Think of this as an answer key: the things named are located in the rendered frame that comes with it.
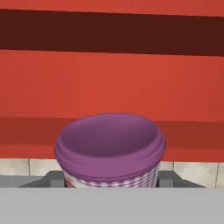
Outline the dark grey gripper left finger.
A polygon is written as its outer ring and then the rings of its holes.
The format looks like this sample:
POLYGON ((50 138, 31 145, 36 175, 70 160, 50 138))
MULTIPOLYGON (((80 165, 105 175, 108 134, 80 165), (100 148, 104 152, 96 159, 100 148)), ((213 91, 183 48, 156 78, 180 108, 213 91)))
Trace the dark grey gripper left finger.
POLYGON ((64 188, 67 187, 67 182, 62 171, 49 171, 43 178, 23 185, 25 187, 64 188))

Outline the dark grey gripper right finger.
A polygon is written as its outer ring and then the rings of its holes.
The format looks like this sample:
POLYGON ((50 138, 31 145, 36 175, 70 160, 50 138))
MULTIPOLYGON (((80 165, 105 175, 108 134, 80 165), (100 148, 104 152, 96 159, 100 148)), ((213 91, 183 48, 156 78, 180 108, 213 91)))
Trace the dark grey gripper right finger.
POLYGON ((182 179, 175 171, 159 171, 157 175, 156 187, 171 188, 203 188, 203 185, 195 184, 191 181, 182 179))

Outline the purple lidded jam jar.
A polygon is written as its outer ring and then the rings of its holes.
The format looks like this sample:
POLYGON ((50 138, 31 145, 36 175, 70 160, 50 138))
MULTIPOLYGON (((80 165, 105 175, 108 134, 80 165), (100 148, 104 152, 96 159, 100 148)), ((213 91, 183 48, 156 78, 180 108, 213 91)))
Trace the purple lidded jam jar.
POLYGON ((91 115, 68 124, 54 151, 70 187, 154 187, 165 137, 139 115, 91 115))

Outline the red cabinet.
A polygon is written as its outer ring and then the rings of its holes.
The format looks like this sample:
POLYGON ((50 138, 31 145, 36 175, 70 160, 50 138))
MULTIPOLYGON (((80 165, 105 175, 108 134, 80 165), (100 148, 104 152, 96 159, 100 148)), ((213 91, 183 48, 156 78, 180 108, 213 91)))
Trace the red cabinet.
POLYGON ((0 0, 0 158, 52 158, 100 113, 155 121, 167 161, 224 162, 224 0, 0 0))

